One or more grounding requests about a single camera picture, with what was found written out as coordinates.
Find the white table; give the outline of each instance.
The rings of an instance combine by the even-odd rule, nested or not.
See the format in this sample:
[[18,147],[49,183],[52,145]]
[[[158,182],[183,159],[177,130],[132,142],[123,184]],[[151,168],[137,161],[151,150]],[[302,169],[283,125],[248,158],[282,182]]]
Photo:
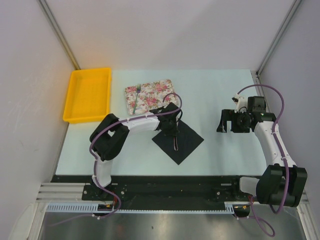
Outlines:
[[[182,120],[204,141],[177,165],[153,141],[157,131],[127,138],[113,161],[112,175],[209,176],[262,175],[266,161],[254,133],[217,133],[222,109],[234,109],[232,97],[253,84],[249,70],[115,70],[112,75],[110,111],[129,117],[124,89],[138,83],[171,79],[183,101]],[[256,96],[255,88],[243,96]],[[99,122],[70,124],[56,175],[92,175],[94,158],[89,137]]]

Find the yellow bin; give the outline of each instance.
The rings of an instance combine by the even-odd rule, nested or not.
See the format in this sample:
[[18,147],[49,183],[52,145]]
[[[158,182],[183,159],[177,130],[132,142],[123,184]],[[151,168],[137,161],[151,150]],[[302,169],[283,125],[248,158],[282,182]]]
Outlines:
[[71,124],[102,121],[110,112],[111,68],[71,73],[63,120]]

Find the black napkin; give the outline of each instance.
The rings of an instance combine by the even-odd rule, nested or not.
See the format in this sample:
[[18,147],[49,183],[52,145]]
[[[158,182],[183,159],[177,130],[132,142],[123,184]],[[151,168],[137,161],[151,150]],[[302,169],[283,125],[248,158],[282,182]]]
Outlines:
[[152,138],[152,140],[179,165],[204,141],[204,139],[181,120],[178,124],[178,130],[179,133],[176,137],[178,151],[175,151],[174,149],[174,137],[165,136],[162,131]]

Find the utensil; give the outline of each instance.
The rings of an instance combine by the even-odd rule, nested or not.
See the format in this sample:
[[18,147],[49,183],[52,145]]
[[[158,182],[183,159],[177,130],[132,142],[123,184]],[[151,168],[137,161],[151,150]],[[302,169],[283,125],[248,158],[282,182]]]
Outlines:
[[137,102],[138,102],[138,95],[141,92],[141,84],[138,84],[136,86],[136,97],[135,97],[135,102],[134,102],[134,108],[133,108],[133,114],[136,113],[136,107],[137,107]]

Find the floral cloth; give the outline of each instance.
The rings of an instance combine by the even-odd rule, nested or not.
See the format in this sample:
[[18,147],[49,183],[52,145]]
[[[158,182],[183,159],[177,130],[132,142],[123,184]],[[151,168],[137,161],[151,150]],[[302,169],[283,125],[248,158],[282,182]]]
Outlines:
[[[141,84],[141,92],[137,96],[137,86],[128,86],[125,88],[125,99],[128,113],[133,115],[135,102],[135,115],[144,114],[152,109],[161,108],[163,99],[169,93],[174,93],[174,86],[171,80],[161,80],[151,83]],[[178,105],[177,97],[173,94],[167,96],[164,100],[164,106],[170,102]]]

